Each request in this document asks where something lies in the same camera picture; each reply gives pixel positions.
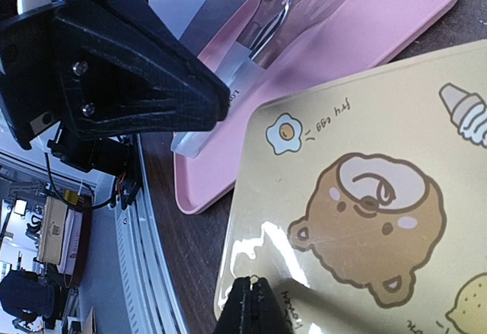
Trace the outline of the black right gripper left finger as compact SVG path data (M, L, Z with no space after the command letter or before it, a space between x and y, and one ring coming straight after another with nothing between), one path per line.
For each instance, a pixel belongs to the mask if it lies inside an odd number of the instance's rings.
M231 288L224 309L218 319L214 334L251 333L250 278L237 278Z

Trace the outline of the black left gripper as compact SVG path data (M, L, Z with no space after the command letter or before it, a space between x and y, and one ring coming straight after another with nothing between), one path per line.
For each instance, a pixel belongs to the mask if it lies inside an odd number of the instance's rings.
M24 150L54 123L73 123L72 43L57 24L71 12L71 6L43 6L1 22L1 111Z

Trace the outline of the pink plastic tray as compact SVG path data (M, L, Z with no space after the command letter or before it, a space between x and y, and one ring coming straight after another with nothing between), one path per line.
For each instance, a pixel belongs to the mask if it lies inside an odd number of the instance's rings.
M232 189L247 122L258 106L389 62L456 2L346 0L324 24L284 51L197 157L174 158L175 198L181 212L201 213Z

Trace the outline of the bear print tin lid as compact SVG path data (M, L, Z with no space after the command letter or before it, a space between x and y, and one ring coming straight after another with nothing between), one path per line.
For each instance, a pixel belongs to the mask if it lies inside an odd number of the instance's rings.
M486 331L486 43L250 117L214 298L265 278L295 333Z

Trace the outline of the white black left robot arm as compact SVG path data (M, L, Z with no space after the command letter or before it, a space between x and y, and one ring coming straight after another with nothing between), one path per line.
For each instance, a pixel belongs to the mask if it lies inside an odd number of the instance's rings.
M25 150L52 126L49 156L141 187L132 134L208 131L228 87L167 29L148 0L17 0L1 10L1 115Z

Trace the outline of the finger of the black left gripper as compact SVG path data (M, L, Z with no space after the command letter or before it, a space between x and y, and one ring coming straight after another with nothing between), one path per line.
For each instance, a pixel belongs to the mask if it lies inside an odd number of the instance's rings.
M224 119L224 83L203 64L123 68L86 60L83 75L60 76L63 123L79 138L208 131Z
M57 24L71 40L75 75L85 73L88 59L107 60L123 68L203 64L168 30L148 0L69 0L59 6L72 7L71 14ZM229 94L224 84L224 119Z

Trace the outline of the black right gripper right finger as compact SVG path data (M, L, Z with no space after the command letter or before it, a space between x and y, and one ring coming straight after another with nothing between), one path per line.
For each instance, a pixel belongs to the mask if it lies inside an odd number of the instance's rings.
M251 333L292 333L269 282L265 278L259 278L253 284L250 296Z

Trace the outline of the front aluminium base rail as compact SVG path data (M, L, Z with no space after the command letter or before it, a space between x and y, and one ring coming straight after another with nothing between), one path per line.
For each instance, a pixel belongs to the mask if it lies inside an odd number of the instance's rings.
M187 333L161 245L151 202L141 137L132 137L142 187L133 203L115 209L116 239L123 293L132 333Z

